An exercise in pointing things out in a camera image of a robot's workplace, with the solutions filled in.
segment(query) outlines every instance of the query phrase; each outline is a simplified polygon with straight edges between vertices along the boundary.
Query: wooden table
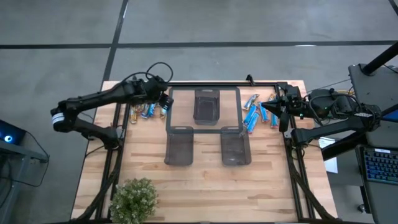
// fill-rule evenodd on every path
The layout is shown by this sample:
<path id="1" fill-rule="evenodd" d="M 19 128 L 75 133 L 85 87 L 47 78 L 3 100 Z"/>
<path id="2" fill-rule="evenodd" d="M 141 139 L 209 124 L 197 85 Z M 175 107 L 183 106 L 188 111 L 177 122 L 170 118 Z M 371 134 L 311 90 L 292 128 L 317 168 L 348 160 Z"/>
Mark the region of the wooden table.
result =
<path id="1" fill-rule="evenodd" d="M 302 95 L 305 95 L 303 81 L 288 82 L 299 86 Z M 103 89 L 109 89 L 115 83 L 117 82 L 104 82 Z M 242 105 L 254 93 L 260 94 L 259 100 L 266 100 L 274 93 L 271 87 L 239 89 Z M 114 107 L 115 104 L 98 108 L 95 124 L 109 126 L 113 120 Z M 313 127 L 312 119 L 296 121 L 297 127 Z M 137 124 L 129 123 L 119 183 L 143 177 L 153 181 L 159 196 L 156 214 L 148 222 L 297 221 L 282 134 L 277 129 L 271 129 L 269 123 L 259 122 L 249 138 L 252 162 L 248 166 L 222 165 L 219 134 L 195 134 L 193 164 L 190 167 L 168 166 L 164 164 L 167 140 L 165 120 L 159 118 L 157 110 L 155 118 L 139 118 Z M 87 152 L 101 145 L 101 141 L 92 141 Z M 98 193 L 105 157 L 106 151 L 102 149 L 85 159 L 72 218 L 82 214 Z M 336 217 L 319 148 L 306 148 L 304 161 L 312 192 L 328 212 Z M 307 214 L 302 192 L 300 198 L 304 214 Z M 104 215 L 108 205 L 109 199 L 104 205 Z"/>

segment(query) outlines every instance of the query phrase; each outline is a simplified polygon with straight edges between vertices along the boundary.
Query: keyboard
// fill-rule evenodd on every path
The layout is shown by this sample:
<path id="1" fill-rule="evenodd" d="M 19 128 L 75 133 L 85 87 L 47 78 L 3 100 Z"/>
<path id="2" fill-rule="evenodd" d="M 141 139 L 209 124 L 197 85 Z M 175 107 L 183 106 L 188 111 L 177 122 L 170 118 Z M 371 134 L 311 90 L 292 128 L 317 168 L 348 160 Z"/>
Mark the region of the keyboard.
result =
<path id="1" fill-rule="evenodd" d="M 364 150 L 366 177 L 368 180 L 398 184 L 398 153 Z"/>

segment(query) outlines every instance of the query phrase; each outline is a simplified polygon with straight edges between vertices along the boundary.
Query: potted plant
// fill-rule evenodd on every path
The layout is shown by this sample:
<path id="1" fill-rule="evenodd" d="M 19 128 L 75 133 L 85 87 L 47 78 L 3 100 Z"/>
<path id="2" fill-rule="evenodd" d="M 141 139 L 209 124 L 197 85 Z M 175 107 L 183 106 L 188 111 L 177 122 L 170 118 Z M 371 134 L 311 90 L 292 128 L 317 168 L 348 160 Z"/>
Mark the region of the potted plant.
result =
<path id="1" fill-rule="evenodd" d="M 116 186 L 110 210 L 113 223 L 140 224 L 155 214 L 156 189 L 147 178 Z"/>

